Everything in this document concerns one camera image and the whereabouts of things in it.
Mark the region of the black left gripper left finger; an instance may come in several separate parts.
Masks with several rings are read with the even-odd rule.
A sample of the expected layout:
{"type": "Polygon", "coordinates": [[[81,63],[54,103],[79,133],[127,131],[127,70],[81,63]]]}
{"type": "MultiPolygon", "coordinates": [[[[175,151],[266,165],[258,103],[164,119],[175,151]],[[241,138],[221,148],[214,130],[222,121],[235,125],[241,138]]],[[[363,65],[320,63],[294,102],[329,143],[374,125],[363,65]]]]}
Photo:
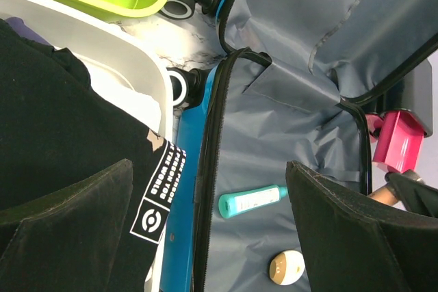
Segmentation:
{"type": "Polygon", "coordinates": [[[123,159],[1,211],[2,291],[106,291],[133,189],[123,159]]]}

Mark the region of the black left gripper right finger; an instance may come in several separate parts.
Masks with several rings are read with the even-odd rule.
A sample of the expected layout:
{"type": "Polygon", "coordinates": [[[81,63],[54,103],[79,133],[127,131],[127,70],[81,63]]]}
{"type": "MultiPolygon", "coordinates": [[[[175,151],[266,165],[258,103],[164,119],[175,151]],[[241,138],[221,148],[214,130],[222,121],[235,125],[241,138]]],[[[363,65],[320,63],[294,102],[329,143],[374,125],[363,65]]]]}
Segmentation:
{"type": "Polygon", "coordinates": [[[312,291],[437,290],[437,217],[377,202],[298,161],[285,178],[312,291]]]}

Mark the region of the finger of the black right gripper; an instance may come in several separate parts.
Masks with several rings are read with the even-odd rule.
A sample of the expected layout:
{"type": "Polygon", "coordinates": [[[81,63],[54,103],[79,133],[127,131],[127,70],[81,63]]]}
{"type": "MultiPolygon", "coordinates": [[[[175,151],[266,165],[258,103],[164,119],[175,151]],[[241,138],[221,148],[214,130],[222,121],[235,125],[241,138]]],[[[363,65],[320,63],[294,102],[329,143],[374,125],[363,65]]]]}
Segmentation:
{"type": "Polygon", "coordinates": [[[385,175],[390,192],[412,213],[437,217],[437,189],[427,185],[413,170],[385,175]]]}

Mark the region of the brown foundation tube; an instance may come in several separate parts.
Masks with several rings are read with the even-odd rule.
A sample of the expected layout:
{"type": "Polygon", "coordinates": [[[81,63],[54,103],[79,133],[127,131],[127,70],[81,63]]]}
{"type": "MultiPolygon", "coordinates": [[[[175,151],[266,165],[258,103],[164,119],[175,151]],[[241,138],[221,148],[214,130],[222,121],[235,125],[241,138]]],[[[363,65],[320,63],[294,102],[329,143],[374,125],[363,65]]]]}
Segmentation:
{"type": "Polygon", "coordinates": [[[394,206],[401,202],[407,209],[409,192],[416,183],[421,183],[422,178],[413,170],[406,172],[388,172],[385,175],[386,184],[368,195],[369,198],[394,206]]]}

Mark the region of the black bag with pink trim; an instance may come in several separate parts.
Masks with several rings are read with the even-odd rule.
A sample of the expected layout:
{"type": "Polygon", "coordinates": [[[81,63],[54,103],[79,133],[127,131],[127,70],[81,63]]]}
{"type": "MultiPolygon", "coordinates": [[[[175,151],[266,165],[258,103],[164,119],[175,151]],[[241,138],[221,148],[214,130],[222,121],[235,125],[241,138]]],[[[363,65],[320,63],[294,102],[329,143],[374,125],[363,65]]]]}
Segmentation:
{"type": "Polygon", "coordinates": [[[363,107],[376,143],[372,162],[386,172],[414,170],[423,141],[433,134],[433,70],[426,59],[363,107]]]}

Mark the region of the black garment with label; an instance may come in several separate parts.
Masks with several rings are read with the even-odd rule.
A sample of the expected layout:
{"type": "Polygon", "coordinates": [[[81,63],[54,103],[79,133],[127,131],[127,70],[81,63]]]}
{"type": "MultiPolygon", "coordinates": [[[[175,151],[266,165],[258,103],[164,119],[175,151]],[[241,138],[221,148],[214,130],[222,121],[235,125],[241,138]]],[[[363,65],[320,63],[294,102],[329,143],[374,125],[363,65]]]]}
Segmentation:
{"type": "Polygon", "coordinates": [[[186,154],[91,87],[68,49],[1,23],[1,211],[127,159],[133,189],[106,291],[143,291],[186,154]]]}

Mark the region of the blue fish print suitcase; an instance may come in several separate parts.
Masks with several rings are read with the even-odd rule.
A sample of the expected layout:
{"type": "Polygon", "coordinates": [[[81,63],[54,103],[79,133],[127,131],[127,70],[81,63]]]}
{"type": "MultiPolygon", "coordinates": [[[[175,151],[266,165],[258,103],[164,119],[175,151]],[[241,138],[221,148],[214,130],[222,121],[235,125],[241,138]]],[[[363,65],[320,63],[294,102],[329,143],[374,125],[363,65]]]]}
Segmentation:
{"type": "Polygon", "coordinates": [[[167,221],[162,291],[282,291],[270,261],[300,247],[288,197],[224,219],[218,199],[286,187],[289,161],[362,194],[376,143],[363,107],[437,49],[437,0],[168,0],[200,5],[226,57],[171,68],[187,153],[167,221]]]}

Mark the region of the purple garment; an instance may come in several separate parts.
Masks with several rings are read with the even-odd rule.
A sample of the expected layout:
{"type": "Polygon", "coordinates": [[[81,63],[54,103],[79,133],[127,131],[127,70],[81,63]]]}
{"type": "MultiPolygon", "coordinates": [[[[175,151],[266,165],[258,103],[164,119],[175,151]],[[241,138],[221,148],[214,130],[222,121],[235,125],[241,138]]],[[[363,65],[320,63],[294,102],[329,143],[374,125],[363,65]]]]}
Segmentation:
{"type": "Polygon", "coordinates": [[[40,44],[50,45],[49,42],[47,42],[43,37],[41,37],[39,34],[34,32],[32,29],[30,29],[23,19],[19,17],[9,17],[5,19],[5,22],[21,37],[33,40],[35,42],[38,42],[40,44]]]}

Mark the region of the white towel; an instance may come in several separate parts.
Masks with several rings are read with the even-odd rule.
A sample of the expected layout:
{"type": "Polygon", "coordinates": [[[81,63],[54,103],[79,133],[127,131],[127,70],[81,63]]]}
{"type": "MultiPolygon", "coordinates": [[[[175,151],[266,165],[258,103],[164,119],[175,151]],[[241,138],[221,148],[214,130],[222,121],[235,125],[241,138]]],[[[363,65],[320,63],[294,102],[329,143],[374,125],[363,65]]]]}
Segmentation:
{"type": "Polygon", "coordinates": [[[79,58],[88,69],[92,89],[100,97],[159,132],[162,112],[152,96],[135,91],[117,70],[82,55],[79,58]]]}

